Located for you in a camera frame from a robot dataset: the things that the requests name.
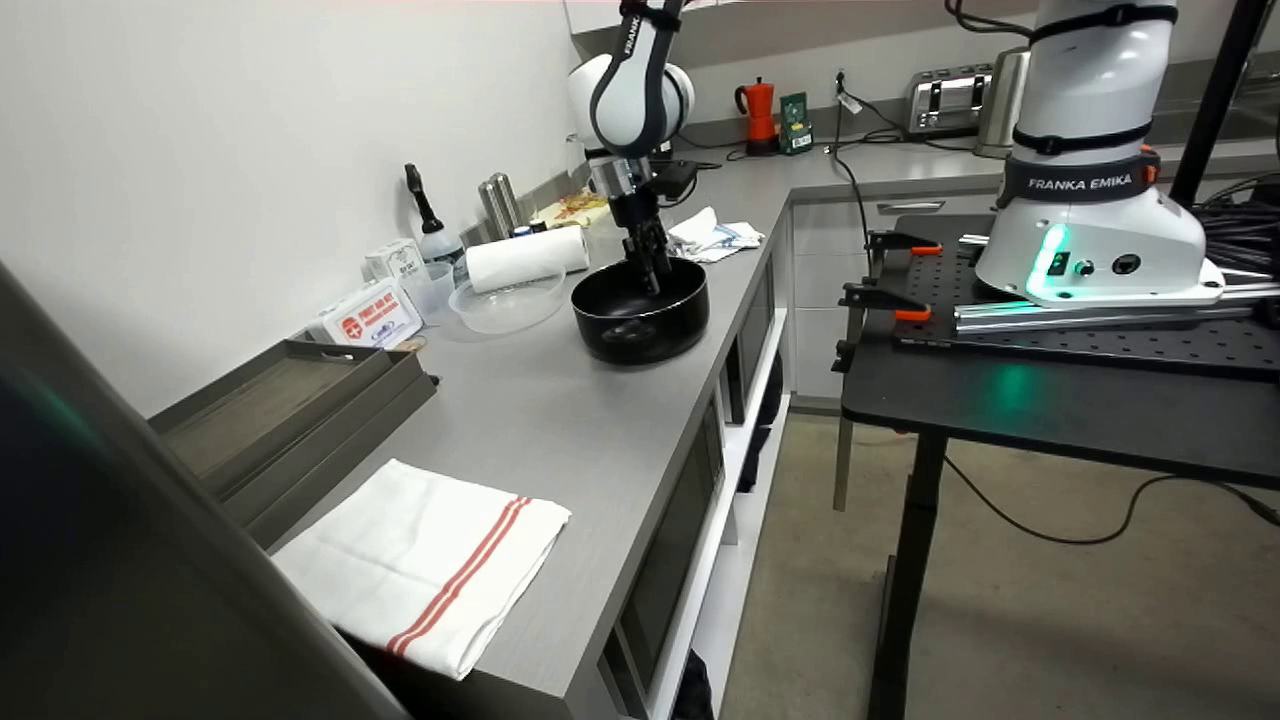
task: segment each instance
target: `black bowl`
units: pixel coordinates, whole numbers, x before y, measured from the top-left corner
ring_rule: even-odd
[[[656,363],[704,338],[706,274],[673,260],[663,291],[646,296],[631,265],[612,265],[573,288],[573,314],[590,357],[607,363]]]

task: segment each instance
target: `paper towel roll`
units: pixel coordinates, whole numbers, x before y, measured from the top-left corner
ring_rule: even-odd
[[[468,275],[475,291],[533,285],[576,267],[587,267],[580,228],[550,228],[468,249]]]

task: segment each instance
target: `black table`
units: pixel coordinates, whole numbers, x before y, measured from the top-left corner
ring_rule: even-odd
[[[969,228],[972,219],[931,219],[931,241],[956,251],[956,237]],[[903,288],[903,274],[885,267],[880,288]],[[839,410],[839,437],[850,421],[914,431],[914,463],[876,649],[872,720],[903,716],[912,625],[953,437],[1280,490],[1277,382],[1019,354],[919,354],[898,350],[890,338],[865,334],[845,374]]]

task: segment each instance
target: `gray floor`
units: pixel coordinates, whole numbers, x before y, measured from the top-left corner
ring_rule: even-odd
[[[793,413],[724,720],[865,716],[912,437],[855,428],[850,452],[850,510],[835,517],[835,421]],[[953,458],[1058,538],[1113,528],[1149,477],[979,444]],[[956,477],[940,503],[909,716],[1280,716],[1280,534],[1238,499],[1159,483],[1102,547],[1026,539]]]

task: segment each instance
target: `striped towel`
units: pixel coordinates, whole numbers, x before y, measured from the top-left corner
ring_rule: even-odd
[[[561,503],[387,462],[273,559],[337,630],[465,680],[562,524]]]

